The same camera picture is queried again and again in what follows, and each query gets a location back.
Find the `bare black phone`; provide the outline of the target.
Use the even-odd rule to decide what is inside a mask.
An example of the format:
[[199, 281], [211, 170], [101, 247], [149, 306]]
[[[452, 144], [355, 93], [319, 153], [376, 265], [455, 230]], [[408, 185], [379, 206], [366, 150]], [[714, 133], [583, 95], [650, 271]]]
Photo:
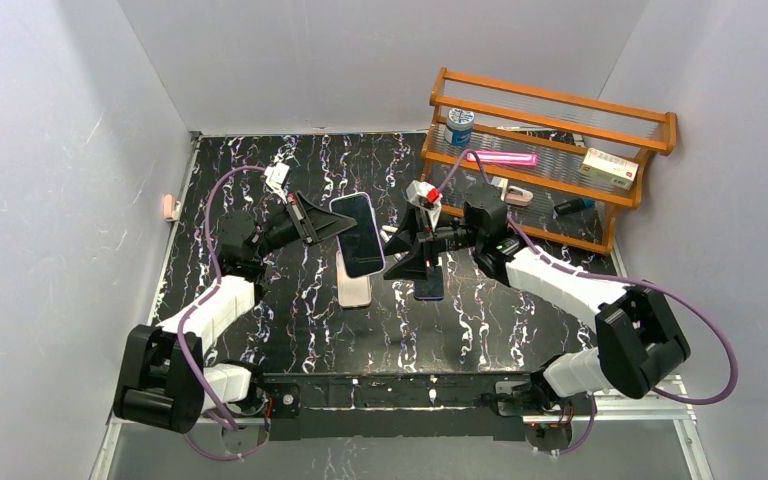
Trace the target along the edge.
[[413, 297], [417, 301], [441, 301], [445, 295], [445, 281], [440, 266], [436, 266], [425, 280], [413, 282]]

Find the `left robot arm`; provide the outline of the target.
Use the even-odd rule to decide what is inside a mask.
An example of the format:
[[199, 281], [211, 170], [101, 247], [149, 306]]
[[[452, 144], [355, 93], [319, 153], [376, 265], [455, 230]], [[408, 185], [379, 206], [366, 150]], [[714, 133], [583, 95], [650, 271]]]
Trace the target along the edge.
[[244, 363], [208, 367], [206, 351], [266, 293], [265, 258], [293, 242], [315, 245], [357, 224], [350, 216], [328, 211], [301, 193], [264, 222], [234, 211], [220, 219], [218, 274], [214, 283], [176, 315], [129, 333], [113, 401], [116, 417], [185, 434], [206, 412], [222, 415], [227, 406], [249, 396], [254, 375]]

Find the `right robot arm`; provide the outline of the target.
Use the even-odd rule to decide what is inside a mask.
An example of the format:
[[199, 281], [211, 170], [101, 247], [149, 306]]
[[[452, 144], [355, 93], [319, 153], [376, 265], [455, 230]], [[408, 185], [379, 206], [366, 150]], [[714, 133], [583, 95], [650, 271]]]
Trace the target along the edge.
[[594, 279], [529, 247], [510, 228], [497, 187], [470, 187], [463, 216], [448, 221], [442, 194], [431, 184], [414, 181], [406, 195], [406, 215], [384, 246], [385, 255], [401, 258], [385, 279], [427, 280], [441, 253], [468, 249], [488, 278], [550, 302], [596, 333], [596, 347], [556, 356], [532, 373], [540, 401], [600, 390], [640, 399], [689, 358], [689, 343], [663, 294]]

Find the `light blue stapler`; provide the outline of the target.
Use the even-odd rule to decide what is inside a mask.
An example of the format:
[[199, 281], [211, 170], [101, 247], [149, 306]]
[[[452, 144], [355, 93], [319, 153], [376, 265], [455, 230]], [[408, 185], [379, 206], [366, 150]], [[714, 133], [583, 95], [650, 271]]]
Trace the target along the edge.
[[493, 177], [491, 179], [491, 184], [499, 190], [500, 199], [502, 201], [505, 201], [505, 197], [507, 195], [508, 183], [509, 183], [508, 179], [503, 177]]

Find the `blue white round jar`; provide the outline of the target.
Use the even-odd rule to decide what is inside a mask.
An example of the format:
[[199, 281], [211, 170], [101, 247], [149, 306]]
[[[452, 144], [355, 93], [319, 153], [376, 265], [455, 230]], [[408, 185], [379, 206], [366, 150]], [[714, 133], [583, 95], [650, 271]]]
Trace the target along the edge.
[[446, 115], [445, 140], [453, 146], [464, 146], [470, 142], [475, 122], [475, 113], [461, 108], [450, 108]]

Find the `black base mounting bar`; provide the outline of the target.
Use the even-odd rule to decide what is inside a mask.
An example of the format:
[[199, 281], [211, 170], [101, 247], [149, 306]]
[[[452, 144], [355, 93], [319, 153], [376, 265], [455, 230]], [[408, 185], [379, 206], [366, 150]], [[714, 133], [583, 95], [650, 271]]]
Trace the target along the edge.
[[524, 417], [556, 406], [526, 373], [269, 374], [279, 441], [365, 437], [522, 440]]

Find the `orange wooden shelf rack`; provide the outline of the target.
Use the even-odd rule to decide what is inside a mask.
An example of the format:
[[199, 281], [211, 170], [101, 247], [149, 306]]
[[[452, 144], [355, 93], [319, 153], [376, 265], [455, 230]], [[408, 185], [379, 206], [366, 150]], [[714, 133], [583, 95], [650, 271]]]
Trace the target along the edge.
[[[451, 170], [463, 146], [444, 138], [450, 108], [475, 113], [469, 148], [535, 153], [532, 167], [486, 164], [489, 175], [531, 191], [528, 207], [511, 211], [525, 232], [598, 254], [614, 246], [617, 216], [643, 200], [647, 164], [669, 155], [677, 144], [678, 117], [441, 68], [430, 100], [432, 123], [421, 149], [422, 179], [437, 184]], [[579, 166], [589, 148], [639, 165], [629, 190], [583, 175]], [[591, 209], [557, 216], [553, 207], [574, 198], [595, 201]]]

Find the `white red small box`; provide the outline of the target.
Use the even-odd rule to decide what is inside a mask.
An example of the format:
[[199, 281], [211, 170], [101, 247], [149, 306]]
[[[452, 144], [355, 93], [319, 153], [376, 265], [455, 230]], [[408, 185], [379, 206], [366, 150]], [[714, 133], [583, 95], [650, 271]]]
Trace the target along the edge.
[[629, 190], [634, 184], [639, 165], [631, 160], [616, 155], [589, 148], [583, 157], [578, 172], [602, 179], [614, 187]]

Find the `pink wall clip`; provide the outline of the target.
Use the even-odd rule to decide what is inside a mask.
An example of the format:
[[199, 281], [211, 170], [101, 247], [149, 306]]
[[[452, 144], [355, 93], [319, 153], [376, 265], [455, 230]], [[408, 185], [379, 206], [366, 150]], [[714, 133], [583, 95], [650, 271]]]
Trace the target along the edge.
[[166, 194], [162, 199], [162, 215], [166, 222], [177, 222], [180, 217], [181, 204], [174, 195]]

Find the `aluminium frame rail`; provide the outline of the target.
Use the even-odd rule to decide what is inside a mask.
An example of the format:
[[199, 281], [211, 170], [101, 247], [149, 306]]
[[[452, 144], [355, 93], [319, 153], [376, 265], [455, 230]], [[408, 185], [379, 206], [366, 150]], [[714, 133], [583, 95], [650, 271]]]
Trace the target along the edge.
[[[253, 375], [248, 398], [228, 404], [227, 408], [231, 414], [249, 412], [253, 415], [262, 414], [265, 418], [272, 419], [273, 402], [257, 385], [264, 376], [266, 375]], [[625, 397], [616, 390], [558, 396], [551, 393], [547, 386], [537, 382], [534, 377], [530, 376], [530, 378], [535, 386], [542, 388], [557, 399], [556, 406], [552, 407], [550, 412], [541, 416], [528, 415], [524, 417], [526, 419], [536, 418], [540, 423], [565, 425], [577, 419], [585, 420], [600, 409], [607, 412], [618, 412], [621, 417], [631, 417], [635, 413], [641, 415], [655, 413], [685, 415], [689, 411], [686, 405], [672, 402], [665, 396], [655, 393], [649, 393], [641, 399]]]

